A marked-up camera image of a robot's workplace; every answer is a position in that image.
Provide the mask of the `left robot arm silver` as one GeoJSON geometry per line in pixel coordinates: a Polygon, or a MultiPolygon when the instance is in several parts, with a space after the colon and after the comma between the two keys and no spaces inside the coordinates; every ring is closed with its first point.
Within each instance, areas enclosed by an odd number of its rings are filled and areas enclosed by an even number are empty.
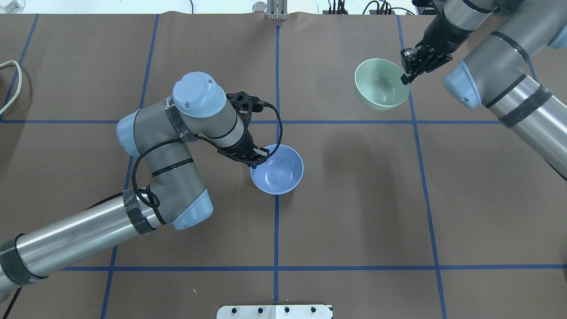
{"type": "Polygon", "coordinates": [[[121,119],[120,145],[133,158],[130,188],[50,226],[1,244],[1,300],[12,291],[163,225],[185,230],[214,211],[188,144],[204,141],[250,168],[272,151],[249,132],[253,113],[277,108],[241,91],[225,93],[211,75],[183,75],[170,96],[121,119]]]}

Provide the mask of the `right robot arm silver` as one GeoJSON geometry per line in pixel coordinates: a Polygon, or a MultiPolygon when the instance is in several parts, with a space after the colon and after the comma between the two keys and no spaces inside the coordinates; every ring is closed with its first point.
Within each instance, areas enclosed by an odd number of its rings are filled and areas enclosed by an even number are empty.
{"type": "Polygon", "coordinates": [[[412,83],[452,60],[454,53],[495,12],[507,19],[445,77],[444,85],[468,108],[483,105],[561,178],[566,178],[566,105],[523,66],[544,48],[566,48],[564,0],[434,0],[437,15],[413,48],[400,52],[412,83]]]}

